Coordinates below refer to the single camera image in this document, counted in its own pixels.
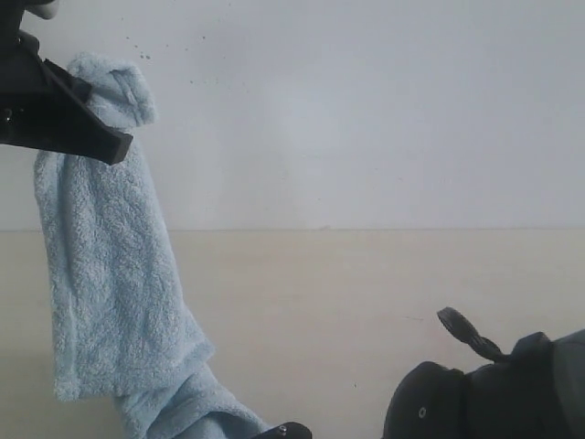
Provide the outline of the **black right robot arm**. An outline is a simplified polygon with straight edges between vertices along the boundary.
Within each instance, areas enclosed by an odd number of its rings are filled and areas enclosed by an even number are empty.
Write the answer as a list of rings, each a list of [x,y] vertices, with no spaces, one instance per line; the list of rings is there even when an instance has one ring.
[[[507,360],[465,373],[431,361],[392,395],[385,438],[581,438],[584,333],[535,333]]]

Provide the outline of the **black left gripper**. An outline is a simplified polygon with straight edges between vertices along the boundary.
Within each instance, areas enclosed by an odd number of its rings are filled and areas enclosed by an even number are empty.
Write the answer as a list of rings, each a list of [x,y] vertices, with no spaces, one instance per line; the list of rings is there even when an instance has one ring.
[[[1,3],[1,143],[118,164],[133,141],[84,103],[91,85],[49,59],[20,29],[25,12],[50,18],[49,1]]]

